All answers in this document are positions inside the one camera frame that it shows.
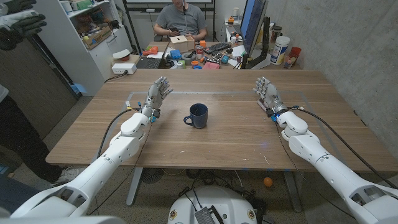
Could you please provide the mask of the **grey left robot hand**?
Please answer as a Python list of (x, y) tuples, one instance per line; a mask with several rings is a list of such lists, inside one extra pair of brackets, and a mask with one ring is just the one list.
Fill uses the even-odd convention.
[(170, 84), (166, 77), (160, 77), (156, 80), (147, 92), (141, 113), (146, 115), (148, 118), (151, 118), (152, 116), (159, 118), (160, 107), (162, 106), (163, 100), (173, 92), (173, 89), (169, 89), (169, 87)]

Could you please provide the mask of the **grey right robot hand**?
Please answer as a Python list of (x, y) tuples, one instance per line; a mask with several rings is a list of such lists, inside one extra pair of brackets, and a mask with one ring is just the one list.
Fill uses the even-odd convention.
[(285, 113), (288, 108), (284, 105), (277, 88), (266, 78), (258, 78), (253, 91), (259, 96), (258, 105), (266, 112), (268, 117)]

